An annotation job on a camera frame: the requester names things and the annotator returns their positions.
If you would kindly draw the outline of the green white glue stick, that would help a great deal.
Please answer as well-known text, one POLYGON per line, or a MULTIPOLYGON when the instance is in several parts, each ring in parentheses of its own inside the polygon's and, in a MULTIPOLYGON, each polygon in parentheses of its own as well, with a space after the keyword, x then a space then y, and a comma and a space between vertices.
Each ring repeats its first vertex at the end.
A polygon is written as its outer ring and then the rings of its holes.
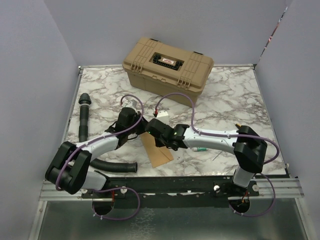
POLYGON ((192 151, 193 152, 206 152, 208 149, 205 147, 193 147, 192 151))

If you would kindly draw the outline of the brown kraft envelope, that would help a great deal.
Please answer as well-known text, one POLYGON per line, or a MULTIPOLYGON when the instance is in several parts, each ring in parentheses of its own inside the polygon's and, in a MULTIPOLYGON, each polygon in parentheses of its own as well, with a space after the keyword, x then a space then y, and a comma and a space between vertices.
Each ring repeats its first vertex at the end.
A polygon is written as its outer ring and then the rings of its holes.
POLYGON ((153 168, 157 168, 174 160, 170 150, 166 147, 157 147, 155 138, 148 132, 141 134, 140 138, 153 168))

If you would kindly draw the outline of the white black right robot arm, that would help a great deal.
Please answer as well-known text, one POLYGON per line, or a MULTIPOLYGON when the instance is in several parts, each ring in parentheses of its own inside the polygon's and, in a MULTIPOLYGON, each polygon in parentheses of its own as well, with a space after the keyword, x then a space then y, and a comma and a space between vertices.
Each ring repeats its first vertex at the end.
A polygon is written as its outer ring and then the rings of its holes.
POLYGON ((242 125, 230 131, 213 131, 196 129, 188 124, 170 127, 153 118, 145 130, 154 137, 157 147, 167 147, 174 151, 179 148, 207 148, 235 155, 238 168, 229 189, 236 196, 246 192, 253 176, 263 170, 268 145, 249 126, 242 125))

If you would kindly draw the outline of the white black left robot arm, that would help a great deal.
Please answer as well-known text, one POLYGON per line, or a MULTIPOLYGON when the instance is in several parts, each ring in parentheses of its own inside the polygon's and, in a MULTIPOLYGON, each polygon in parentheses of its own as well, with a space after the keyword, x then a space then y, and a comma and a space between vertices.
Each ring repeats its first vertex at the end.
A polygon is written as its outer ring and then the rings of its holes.
POLYGON ((99 171, 89 171, 90 163, 122 147, 130 135, 143 134, 147 123, 141 112, 122 108, 117 121, 98 137, 77 144, 63 142, 45 172, 45 179, 55 184, 57 190, 71 195, 86 189, 106 197, 111 190, 108 177, 99 171))

